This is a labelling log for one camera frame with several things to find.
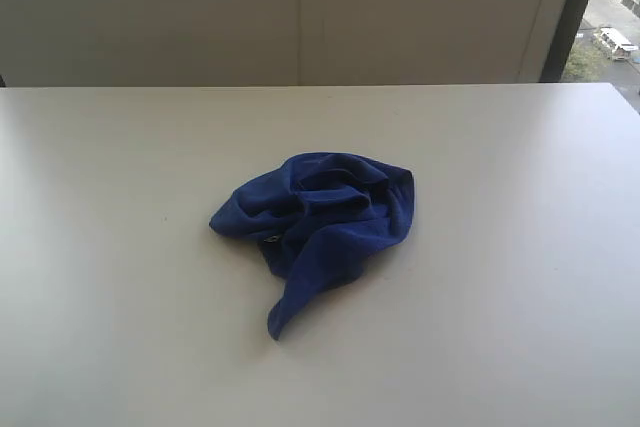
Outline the dark window frame post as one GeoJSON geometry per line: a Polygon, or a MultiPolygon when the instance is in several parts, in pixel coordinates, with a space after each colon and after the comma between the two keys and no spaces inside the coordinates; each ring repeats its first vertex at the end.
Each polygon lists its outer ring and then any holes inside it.
{"type": "Polygon", "coordinates": [[[564,72],[589,0],[565,0],[540,78],[540,83],[558,83],[564,72]]]}

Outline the white vehicle outside window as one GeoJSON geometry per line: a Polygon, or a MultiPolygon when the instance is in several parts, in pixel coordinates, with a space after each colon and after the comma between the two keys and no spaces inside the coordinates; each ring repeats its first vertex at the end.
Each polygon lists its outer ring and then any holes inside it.
{"type": "Polygon", "coordinates": [[[601,27],[594,34],[594,42],[611,61],[626,61],[639,47],[613,27],[601,27]]]}

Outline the blue terry towel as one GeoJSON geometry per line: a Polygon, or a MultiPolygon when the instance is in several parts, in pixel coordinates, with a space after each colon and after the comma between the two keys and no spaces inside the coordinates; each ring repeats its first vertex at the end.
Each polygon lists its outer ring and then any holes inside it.
{"type": "Polygon", "coordinates": [[[359,279],[401,243],[415,208],[411,171],[349,153],[303,153],[238,187],[212,215],[221,236],[252,241],[284,291],[267,331],[278,339],[318,295],[359,279]]]}

